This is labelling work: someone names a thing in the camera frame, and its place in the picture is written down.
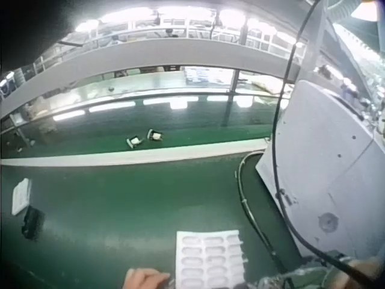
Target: green conveyor belt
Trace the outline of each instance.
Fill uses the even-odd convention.
[[[240,230],[246,279],[277,273],[239,204],[234,170],[242,154],[172,163],[87,168],[2,166],[2,262],[28,288],[120,288],[130,267],[174,272],[176,231]],[[301,258],[251,160],[249,204],[284,264]],[[45,214],[37,241],[11,215],[13,187],[32,179],[31,205]]]

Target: black cable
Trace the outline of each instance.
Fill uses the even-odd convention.
[[[320,2],[320,0],[315,0],[313,5],[311,6],[309,12],[307,13],[307,15],[306,15],[306,17],[305,17],[305,19],[304,19],[304,21],[302,23],[302,26],[301,26],[300,30],[298,31],[298,33],[297,33],[297,38],[296,38],[297,42],[300,40],[302,32],[304,31],[304,28],[305,28],[305,26],[307,24],[307,21],[309,20],[310,16],[312,15],[315,7],[317,6],[317,4],[319,2]],[[289,218],[289,216],[288,216],[288,214],[286,212],[286,208],[285,208],[285,205],[283,203],[282,195],[280,193],[281,189],[280,189],[280,185],[279,185],[278,172],[277,172],[276,131],[277,131],[277,124],[278,124],[278,119],[279,119],[280,104],[281,104],[281,101],[282,101],[282,98],[283,98],[283,93],[284,93],[285,85],[286,85],[286,83],[288,81],[289,71],[290,71],[291,64],[293,62],[293,57],[294,57],[294,54],[295,54],[295,48],[296,48],[296,45],[293,45],[291,53],[290,53],[288,65],[286,67],[285,76],[283,78],[282,88],[281,88],[281,92],[280,92],[280,95],[279,95],[279,98],[278,98],[276,112],[275,112],[274,120],[273,120],[273,137],[272,137],[272,142],[271,142],[271,155],[273,157],[274,182],[275,182],[275,185],[276,185],[277,197],[278,197],[279,205],[280,205],[280,208],[281,208],[281,211],[282,211],[282,214],[283,214],[284,221],[285,221],[286,225],[288,226],[288,228],[290,229],[290,231],[293,233],[293,235],[298,239],[298,241],[302,245],[304,245],[306,248],[308,248],[308,250],[313,252],[315,255],[319,256],[321,259],[324,259],[326,262],[328,262],[331,265],[335,266],[337,269],[345,272],[351,278],[353,278],[355,281],[357,281],[361,285],[365,286],[366,288],[378,288],[378,287],[376,287],[374,281],[369,279],[362,272],[352,268],[351,266],[349,266],[349,265],[347,265],[345,263],[340,262],[337,259],[334,259],[333,257],[327,255],[326,253],[324,253],[323,251],[317,249],[316,247],[311,245],[308,241],[306,241],[301,236],[301,234],[298,233],[298,231],[295,229],[294,225],[291,223],[290,218]]]
[[[279,273],[286,273],[288,270],[286,269],[285,265],[283,264],[282,260],[279,258],[277,255],[277,252],[275,248],[272,246],[269,238],[266,236],[266,234],[263,232],[263,230],[260,229],[253,213],[250,210],[250,207],[248,206],[247,199],[245,197],[245,194],[243,192],[243,185],[242,185],[242,171],[245,166],[246,161],[255,156],[255,155],[262,155],[263,151],[256,151],[256,152],[250,152],[247,154],[241,161],[241,163],[238,166],[238,172],[236,174],[236,181],[238,185],[238,193],[239,193],[239,199],[242,204],[242,209],[245,212],[245,215],[247,216],[248,221],[252,225],[253,229],[256,231],[257,235],[260,237],[262,240],[262,243],[265,245],[267,251],[269,252],[271,259],[273,262],[276,264]],[[291,288],[294,288],[294,285],[289,278],[288,284],[290,285]]]

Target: finger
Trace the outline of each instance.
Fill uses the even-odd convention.
[[[128,281],[129,289],[140,288],[147,277],[157,274],[159,274],[159,271],[155,269],[136,269]]]
[[[160,273],[150,277],[143,282],[139,289],[157,289],[158,286],[170,277],[168,273]]]
[[[125,277],[125,283],[123,284],[123,289],[129,289],[128,287],[128,283],[129,283],[129,280],[132,276],[132,274],[134,274],[135,272],[135,269],[129,269],[126,273],[126,277]]]

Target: white card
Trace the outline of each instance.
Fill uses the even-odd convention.
[[[13,189],[12,195],[12,215],[19,214],[29,205],[29,193],[31,191],[31,181],[24,179]]]

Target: fluorescent light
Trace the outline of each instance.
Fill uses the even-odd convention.
[[[11,71],[10,73],[7,74],[7,76],[5,78],[9,80],[13,77],[13,75],[14,75],[14,72]]]
[[[343,74],[341,72],[339,72],[333,66],[326,65],[326,67],[330,71],[330,73],[333,74],[337,79],[343,80]]]
[[[229,97],[227,95],[210,95],[207,97],[207,101],[227,102]]]
[[[249,96],[249,95],[247,95],[247,96],[235,96],[234,97],[236,104],[238,104],[238,106],[242,107],[242,108],[251,107],[253,105],[253,99],[254,99],[254,97]]]
[[[160,7],[158,13],[170,18],[184,19],[188,15],[188,7]]]
[[[167,104],[175,101],[175,99],[183,100],[184,102],[196,102],[199,100],[198,96],[178,96],[171,98],[150,98],[143,100],[143,105],[151,104]]]
[[[173,19],[195,19],[195,20],[210,20],[211,11],[203,7],[160,7],[159,14],[163,14],[167,18]]]
[[[271,26],[265,22],[259,22],[254,18],[248,20],[247,26],[250,29],[258,29],[266,35],[275,35],[277,33],[277,30],[274,26]]]
[[[222,23],[228,27],[240,28],[245,22],[245,16],[237,10],[225,9],[219,14]]]
[[[87,20],[83,23],[80,23],[76,28],[75,28],[75,31],[76,32],[87,32],[87,31],[91,31],[92,29],[96,29],[97,26],[99,25],[99,21],[98,20]]]
[[[282,99],[281,100],[281,108],[284,110],[286,107],[289,105],[289,100],[288,99]]]
[[[54,121],[58,122],[63,119],[70,119],[71,117],[83,116],[83,115],[85,115],[84,110],[74,110],[74,111],[71,111],[70,113],[63,113],[63,114],[58,114],[57,116],[54,116]]]
[[[172,100],[172,98],[150,98],[144,99],[143,105],[151,105],[151,104],[167,104]]]
[[[259,22],[259,29],[266,35],[275,35],[277,30],[274,26],[271,26],[265,22]]]
[[[377,5],[375,1],[362,2],[357,9],[351,13],[351,16],[357,19],[376,22],[378,21]]]
[[[182,110],[187,108],[187,101],[183,98],[173,98],[170,101],[170,107],[172,110]]]
[[[289,34],[287,34],[285,32],[277,32],[277,37],[281,38],[283,41],[286,41],[291,45],[295,44],[296,47],[298,47],[298,48],[303,46],[303,43],[301,43],[301,42],[297,43],[297,40],[294,37],[290,36]]]
[[[153,11],[147,7],[131,8],[104,15],[103,23],[119,23],[136,20],[146,20],[152,17]]]
[[[135,101],[113,102],[111,104],[101,104],[90,107],[89,111],[94,113],[96,111],[114,110],[116,108],[134,107]]]

